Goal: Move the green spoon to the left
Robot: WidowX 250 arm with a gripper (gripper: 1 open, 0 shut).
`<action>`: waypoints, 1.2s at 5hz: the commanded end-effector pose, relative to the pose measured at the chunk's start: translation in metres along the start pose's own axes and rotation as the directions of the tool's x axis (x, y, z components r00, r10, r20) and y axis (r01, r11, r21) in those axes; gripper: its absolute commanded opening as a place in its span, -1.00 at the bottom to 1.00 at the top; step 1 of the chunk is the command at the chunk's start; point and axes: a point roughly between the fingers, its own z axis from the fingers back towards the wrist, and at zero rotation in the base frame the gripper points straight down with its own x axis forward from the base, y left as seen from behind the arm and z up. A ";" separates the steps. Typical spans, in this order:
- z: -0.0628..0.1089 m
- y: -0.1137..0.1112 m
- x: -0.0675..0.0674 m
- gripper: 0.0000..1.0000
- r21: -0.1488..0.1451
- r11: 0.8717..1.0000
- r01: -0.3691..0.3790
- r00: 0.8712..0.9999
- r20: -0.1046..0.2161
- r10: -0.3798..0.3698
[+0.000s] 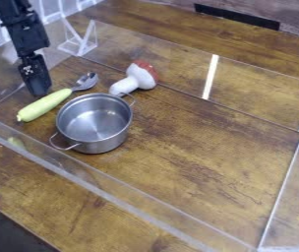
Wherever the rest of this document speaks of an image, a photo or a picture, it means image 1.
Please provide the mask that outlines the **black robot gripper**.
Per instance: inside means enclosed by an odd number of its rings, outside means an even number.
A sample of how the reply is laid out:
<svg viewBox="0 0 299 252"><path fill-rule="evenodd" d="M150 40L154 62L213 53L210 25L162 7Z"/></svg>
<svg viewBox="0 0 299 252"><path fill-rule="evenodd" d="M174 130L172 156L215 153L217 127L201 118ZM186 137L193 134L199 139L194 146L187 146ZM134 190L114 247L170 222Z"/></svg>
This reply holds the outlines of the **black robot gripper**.
<svg viewBox="0 0 299 252"><path fill-rule="evenodd" d="M29 0L0 0L0 21L0 26L8 30L17 54L24 57L19 70L27 88L33 96L44 96L52 80L44 58L35 53L49 47L49 39Z"/></svg>

